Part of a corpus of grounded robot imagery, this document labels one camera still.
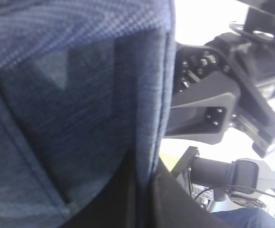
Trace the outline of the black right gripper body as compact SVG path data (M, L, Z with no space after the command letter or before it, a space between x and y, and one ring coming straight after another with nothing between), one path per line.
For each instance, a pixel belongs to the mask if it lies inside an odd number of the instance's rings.
M176 52L165 136L219 143L233 127L262 158L275 152L275 38L224 33Z

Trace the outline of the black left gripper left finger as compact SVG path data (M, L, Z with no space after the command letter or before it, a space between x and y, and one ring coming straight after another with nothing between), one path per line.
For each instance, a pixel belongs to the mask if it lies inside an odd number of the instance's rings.
M136 226L135 155L127 152L102 191L65 228L134 228Z

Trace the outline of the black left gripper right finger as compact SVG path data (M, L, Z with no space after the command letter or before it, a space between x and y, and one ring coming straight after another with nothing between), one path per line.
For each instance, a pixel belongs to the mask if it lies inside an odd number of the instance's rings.
M226 224L202 209L159 160L151 182L150 228L224 228Z

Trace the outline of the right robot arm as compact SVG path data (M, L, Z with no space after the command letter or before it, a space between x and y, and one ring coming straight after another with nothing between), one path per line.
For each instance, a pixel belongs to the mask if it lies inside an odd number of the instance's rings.
M260 158L275 152L275 0L246 3L243 24L203 46L178 45L166 138L217 144L232 127ZM172 174L195 198L262 208L260 195L275 197L275 171L262 160L213 161L189 147Z

